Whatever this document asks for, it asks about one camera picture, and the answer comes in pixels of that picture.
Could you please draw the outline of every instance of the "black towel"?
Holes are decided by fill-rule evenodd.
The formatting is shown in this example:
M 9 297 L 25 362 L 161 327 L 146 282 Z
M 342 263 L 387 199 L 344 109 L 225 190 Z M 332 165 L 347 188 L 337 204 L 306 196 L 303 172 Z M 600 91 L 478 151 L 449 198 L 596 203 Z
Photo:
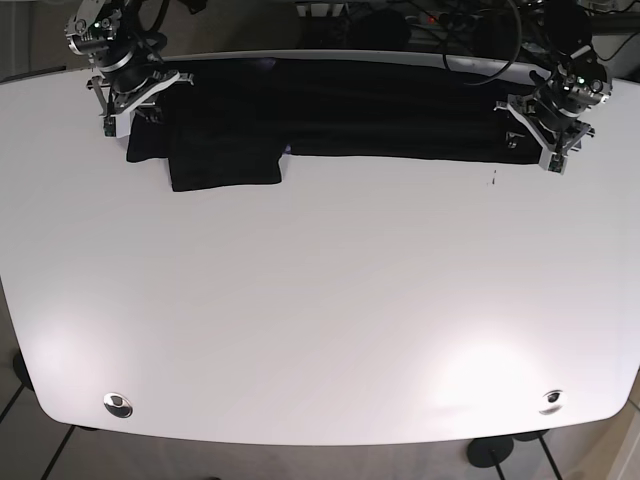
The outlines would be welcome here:
M 136 117 L 127 160 L 168 158 L 174 191 L 282 181 L 293 155 L 538 163 L 540 147 L 497 100 L 531 87 L 438 68 L 342 60 L 180 62 L 195 86 L 160 99 L 164 125 Z M 522 135 L 509 148 L 507 132 Z

